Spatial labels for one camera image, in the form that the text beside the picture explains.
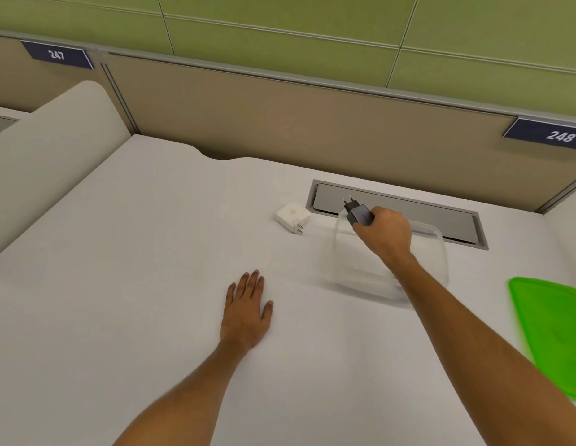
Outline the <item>blue number sign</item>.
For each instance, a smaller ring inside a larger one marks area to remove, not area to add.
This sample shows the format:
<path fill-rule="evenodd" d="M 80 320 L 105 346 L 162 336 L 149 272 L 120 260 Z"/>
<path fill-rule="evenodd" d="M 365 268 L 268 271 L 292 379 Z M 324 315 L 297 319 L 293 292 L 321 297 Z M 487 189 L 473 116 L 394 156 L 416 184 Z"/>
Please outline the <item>blue number sign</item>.
<path fill-rule="evenodd" d="M 33 60 L 82 69 L 94 69 L 88 53 L 82 48 L 31 40 L 20 40 L 20 42 Z"/>
<path fill-rule="evenodd" d="M 576 150 L 576 125 L 518 117 L 502 137 Z"/>

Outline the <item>white charger plug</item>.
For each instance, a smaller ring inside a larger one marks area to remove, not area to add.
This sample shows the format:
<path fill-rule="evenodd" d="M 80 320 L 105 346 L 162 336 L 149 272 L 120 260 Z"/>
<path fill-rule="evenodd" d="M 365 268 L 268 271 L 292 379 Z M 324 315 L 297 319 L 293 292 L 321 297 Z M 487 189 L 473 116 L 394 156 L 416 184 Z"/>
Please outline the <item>white charger plug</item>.
<path fill-rule="evenodd" d="M 289 203 L 278 209 L 274 220 L 293 234 L 302 235 L 304 226 L 311 218 L 311 212 L 297 203 Z"/>

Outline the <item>wide beige partition panel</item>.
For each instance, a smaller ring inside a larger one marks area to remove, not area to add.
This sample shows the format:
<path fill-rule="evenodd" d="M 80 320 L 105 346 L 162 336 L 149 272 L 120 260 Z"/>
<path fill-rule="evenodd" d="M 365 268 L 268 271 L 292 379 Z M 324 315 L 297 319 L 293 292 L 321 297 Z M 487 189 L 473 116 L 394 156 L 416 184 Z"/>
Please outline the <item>wide beige partition panel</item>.
<path fill-rule="evenodd" d="M 504 138 L 509 116 L 109 54 L 141 134 L 535 211 L 576 182 L 576 150 Z"/>

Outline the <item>narrow beige partition panel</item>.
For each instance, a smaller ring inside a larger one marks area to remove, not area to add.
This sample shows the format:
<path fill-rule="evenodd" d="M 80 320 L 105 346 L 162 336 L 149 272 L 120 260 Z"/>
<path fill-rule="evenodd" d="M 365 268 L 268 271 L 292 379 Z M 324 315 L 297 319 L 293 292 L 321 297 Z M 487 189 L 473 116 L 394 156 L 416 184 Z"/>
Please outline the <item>narrow beige partition panel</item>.
<path fill-rule="evenodd" d="M 102 67 L 85 69 L 33 59 L 21 41 L 0 37 L 0 106 L 32 112 L 83 81 L 117 97 Z"/>

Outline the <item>person's left hand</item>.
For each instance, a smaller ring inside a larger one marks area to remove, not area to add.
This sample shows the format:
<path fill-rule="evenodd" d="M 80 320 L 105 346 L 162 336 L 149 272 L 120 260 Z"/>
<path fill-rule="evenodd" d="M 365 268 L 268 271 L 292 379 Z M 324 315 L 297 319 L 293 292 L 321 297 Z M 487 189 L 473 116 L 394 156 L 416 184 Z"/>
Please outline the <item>person's left hand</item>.
<path fill-rule="evenodd" d="M 244 273 L 237 284 L 233 304 L 223 310 L 223 318 L 220 329 L 220 343 L 230 346 L 242 356 L 245 356 L 263 337 L 270 326 L 262 323 L 262 311 L 265 303 L 264 287 L 265 278 L 261 275 L 261 301 L 253 302 L 249 298 L 249 277 L 252 272 Z"/>

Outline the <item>person's right forearm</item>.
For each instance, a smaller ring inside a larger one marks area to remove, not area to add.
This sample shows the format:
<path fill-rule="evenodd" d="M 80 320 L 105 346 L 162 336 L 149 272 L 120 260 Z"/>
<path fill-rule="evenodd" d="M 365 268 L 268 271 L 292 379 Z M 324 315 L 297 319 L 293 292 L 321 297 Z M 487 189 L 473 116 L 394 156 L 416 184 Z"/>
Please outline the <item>person's right forearm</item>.
<path fill-rule="evenodd" d="M 386 260 L 487 446 L 576 446 L 576 406 L 411 254 Z"/>

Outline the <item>grey partition post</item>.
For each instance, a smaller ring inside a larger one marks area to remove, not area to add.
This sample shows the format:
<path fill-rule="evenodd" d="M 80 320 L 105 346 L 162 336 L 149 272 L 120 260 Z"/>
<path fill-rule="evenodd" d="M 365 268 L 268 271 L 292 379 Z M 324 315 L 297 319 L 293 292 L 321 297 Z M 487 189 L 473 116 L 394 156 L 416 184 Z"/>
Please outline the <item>grey partition post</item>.
<path fill-rule="evenodd" d="M 139 128 L 135 122 L 135 119 L 133 118 L 133 115 L 132 115 L 132 113 L 131 113 L 131 111 L 130 111 L 130 109 L 129 109 L 129 107 L 128 107 L 128 105 L 127 105 L 127 103 L 126 103 L 114 77 L 113 77 L 113 74 L 111 73 L 111 71 L 108 67 L 108 65 L 105 62 L 101 62 L 100 64 L 101 64 L 101 67 L 103 68 L 103 71 L 106 74 L 108 81 L 110 82 L 110 84 L 113 88 L 113 91 L 115 92 L 115 95 L 116 95 L 123 111 L 125 112 L 125 115 L 129 121 L 130 126 L 132 127 L 134 134 L 140 134 L 141 132 L 140 132 L 140 130 L 139 130 Z"/>

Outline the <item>dark grey charger plug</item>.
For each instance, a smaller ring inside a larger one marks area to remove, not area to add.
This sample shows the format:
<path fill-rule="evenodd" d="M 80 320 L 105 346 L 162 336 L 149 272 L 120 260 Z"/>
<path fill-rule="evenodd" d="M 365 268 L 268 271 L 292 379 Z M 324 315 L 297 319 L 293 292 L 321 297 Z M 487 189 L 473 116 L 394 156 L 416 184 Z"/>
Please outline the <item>dark grey charger plug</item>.
<path fill-rule="evenodd" d="M 349 197 L 349 200 L 343 199 L 344 209 L 346 210 L 346 219 L 351 226 L 361 224 L 363 226 L 371 226 L 374 220 L 374 214 L 364 204 L 360 204 L 357 200 Z"/>

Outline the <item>clear plastic container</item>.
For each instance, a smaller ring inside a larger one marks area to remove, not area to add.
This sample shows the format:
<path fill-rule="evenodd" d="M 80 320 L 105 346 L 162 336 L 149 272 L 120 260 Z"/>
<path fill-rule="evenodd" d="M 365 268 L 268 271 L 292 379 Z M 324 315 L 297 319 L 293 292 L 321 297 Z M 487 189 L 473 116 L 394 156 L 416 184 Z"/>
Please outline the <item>clear plastic container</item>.
<path fill-rule="evenodd" d="M 432 225 L 409 223 L 411 253 L 435 280 L 447 287 L 449 266 L 441 232 Z M 411 306 L 398 280 L 354 232 L 346 209 L 338 214 L 329 257 L 329 279 L 353 295 L 396 306 Z"/>

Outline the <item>person's left forearm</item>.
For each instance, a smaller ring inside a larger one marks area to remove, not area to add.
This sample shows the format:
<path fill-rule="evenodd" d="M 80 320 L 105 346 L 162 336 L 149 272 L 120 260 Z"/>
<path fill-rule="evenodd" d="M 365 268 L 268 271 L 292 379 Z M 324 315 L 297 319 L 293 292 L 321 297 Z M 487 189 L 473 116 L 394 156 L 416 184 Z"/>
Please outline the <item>person's left forearm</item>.
<path fill-rule="evenodd" d="M 222 340 L 174 388 L 149 405 L 113 446 L 210 446 L 228 385 L 249 349 Z"/>

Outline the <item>white curved side divider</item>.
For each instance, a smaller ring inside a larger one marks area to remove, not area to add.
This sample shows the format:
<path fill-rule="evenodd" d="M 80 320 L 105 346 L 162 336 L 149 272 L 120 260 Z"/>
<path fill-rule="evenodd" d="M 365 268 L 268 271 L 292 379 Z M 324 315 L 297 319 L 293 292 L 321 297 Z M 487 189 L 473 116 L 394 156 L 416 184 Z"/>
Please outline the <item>white curved side divider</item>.
<path fill-rule="evenodd" d="M 131 138 L 106 90 L 83 81 L 0 133 L 0 254 Z"/>

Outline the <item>green plastic lid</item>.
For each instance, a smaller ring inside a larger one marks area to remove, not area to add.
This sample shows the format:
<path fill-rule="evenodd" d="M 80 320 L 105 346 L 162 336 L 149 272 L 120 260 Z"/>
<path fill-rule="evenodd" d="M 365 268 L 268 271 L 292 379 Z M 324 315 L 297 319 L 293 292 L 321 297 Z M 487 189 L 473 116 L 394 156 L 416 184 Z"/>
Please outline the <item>green plastic lid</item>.
<path fill-rule="evenodd" d="M 576 401 L 576 288 L 526 277 L 507 286 L 534 365 Z"/>

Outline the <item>person's right hand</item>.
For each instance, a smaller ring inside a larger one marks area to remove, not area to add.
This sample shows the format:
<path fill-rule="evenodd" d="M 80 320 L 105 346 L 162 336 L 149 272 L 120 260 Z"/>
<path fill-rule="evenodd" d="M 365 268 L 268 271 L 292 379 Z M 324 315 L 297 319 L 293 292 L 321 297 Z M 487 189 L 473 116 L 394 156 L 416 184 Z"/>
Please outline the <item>person's right hand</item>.
<path fill-rule="evenodd" d="M 371 213 L 372 224 L 365 226 L 357 222 L 353 230 L 395 275 L 399 268 L 414 259 L 409 221 L 401 213 L 387 208 L 374 207 Z"/>

